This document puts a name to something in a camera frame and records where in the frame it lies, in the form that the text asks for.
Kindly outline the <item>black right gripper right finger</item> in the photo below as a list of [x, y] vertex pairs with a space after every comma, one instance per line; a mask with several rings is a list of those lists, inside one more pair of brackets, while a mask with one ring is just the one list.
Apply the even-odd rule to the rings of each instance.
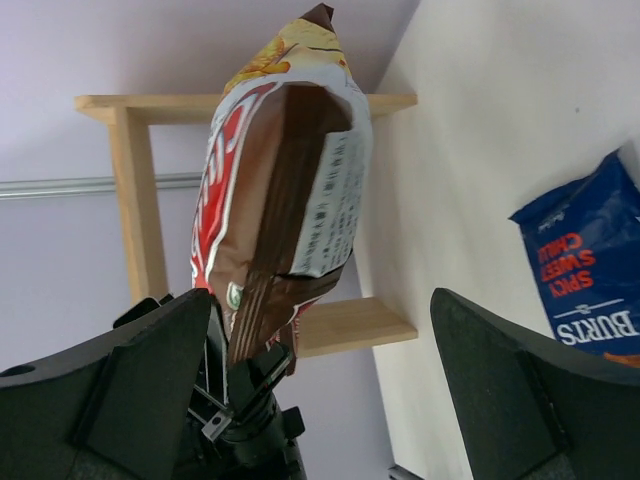
[[639, 371], [438, 288], [431, 320], [476, 479], [636, 479]]

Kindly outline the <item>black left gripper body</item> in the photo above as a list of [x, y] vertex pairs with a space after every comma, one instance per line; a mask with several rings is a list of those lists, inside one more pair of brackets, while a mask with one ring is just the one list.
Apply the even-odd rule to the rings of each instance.
[[172, 310], [176, 298], [148, 297], [115, 322], [122, 327], [157, 310], [155, 343], [139, 334], [143, 364], [131, 375], [131, 399], [113, 422], [115, 479], [303, 479], [298, 408], [283, 411], [273, 389], [293, 364], [276, 343], [231, 365], [222, 309]]

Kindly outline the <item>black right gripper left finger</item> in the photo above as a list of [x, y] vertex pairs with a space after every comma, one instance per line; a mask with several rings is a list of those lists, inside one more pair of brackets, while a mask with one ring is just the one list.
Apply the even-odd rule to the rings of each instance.
[[191, 290], [1, 374], [4, 479], [168, 479], [211, 311]]

